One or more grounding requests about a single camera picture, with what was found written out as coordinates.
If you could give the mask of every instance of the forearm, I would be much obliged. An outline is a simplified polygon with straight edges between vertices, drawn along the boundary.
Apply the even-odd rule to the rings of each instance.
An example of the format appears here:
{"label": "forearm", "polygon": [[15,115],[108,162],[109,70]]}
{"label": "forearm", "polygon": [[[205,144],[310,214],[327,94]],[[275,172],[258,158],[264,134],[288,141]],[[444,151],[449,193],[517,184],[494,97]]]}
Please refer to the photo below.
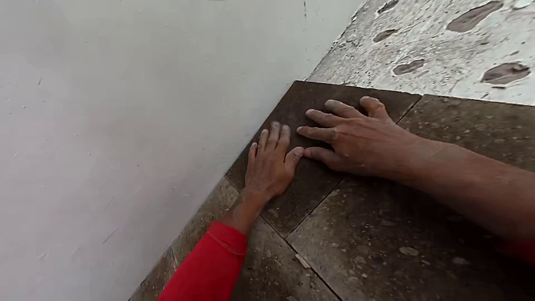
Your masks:
{"label": "forearm", "polygon": [[247,235],[251,225],[256,221],[269,200],[270,197],[251,191],[246,187],[220,221]]}
{"label": "forearm", "polygon": [[508,239],[535,238],[535,174],[443,142],[419,151],[387,177],[427,192]]}

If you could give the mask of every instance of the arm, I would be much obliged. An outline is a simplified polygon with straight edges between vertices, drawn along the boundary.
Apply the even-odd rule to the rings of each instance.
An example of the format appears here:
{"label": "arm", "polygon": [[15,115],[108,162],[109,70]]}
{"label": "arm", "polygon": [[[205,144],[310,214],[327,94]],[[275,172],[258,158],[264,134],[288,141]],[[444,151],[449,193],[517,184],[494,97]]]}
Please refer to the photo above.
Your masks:
{"label": "arm", "polygon": [[249,149],[245,188],[231,209],[208,229],[166,285],[159,301],[229,300],[247,254],[247,234],[267,204],[288,188],[303,155],[286,154],[290,128],[274,122]]}
{"label": "arm", "polygon": [[339,101],[325,103],[334,115],[307,116],[326,129],[300,127],[299,134],[330,143],[306,157],[331,169],[384,177],[422,190],[510,240],[535,239],[535,174],[465,148],[424,139],[397,126],[377,99],[363,97],[364,116]]}

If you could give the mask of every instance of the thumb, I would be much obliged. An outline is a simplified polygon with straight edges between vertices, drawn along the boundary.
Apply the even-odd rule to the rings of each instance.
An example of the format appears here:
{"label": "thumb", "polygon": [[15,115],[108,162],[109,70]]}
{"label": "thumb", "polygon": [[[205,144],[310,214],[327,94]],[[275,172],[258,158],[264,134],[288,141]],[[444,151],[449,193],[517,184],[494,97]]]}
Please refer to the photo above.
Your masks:
{"label": "thumb", "polygon": [[309,147],[304,150],[304,156],[323,162],[327,167],[336,171],[343,171],[342,158],[330,149],[323,147]]}
{"label": "thumb", "polygon": [[295,167],[299,163],[299,160],[303,156],[304,149],[301,146],[298,146],[292,150],[286,155],[286,158],[284,159],[284,165],[287,170],[294,171]]}

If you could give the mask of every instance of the left hand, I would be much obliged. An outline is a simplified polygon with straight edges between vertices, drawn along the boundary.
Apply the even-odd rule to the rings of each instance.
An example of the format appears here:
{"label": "left hand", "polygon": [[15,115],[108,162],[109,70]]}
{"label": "left hand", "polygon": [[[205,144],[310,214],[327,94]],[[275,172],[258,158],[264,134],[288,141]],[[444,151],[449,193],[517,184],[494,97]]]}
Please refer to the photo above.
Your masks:
{"label": "left hand", "polygon": [[286,154],[289,144],[290,127],[287,125],[281,128],[275,121],[271,123],[271,132],[262,131],[258,144],[253,142],[249,149],[244,191],[262,195],[268,201],[290,186],[304,149],[296,147]]}

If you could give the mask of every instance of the right hand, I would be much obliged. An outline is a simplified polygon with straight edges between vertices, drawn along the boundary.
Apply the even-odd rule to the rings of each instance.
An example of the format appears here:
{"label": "right hand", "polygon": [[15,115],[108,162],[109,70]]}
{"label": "right hand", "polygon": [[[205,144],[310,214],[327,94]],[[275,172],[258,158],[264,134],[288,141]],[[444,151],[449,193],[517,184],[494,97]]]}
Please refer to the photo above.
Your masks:
{"label": "right hand", "polygon": [[334,151],[310,147],[305,149],[304,156],[322,161],[336,171],[390,177],[391,173],[407,167],[419,145],[430,140],[396,125],[379,100],[363,97],[360,103],[368,116],[337,100],[325,102],[325,108],[334,115],[308,110],[306,116],[326,128],[302,126],[297,132],[331,144]]}

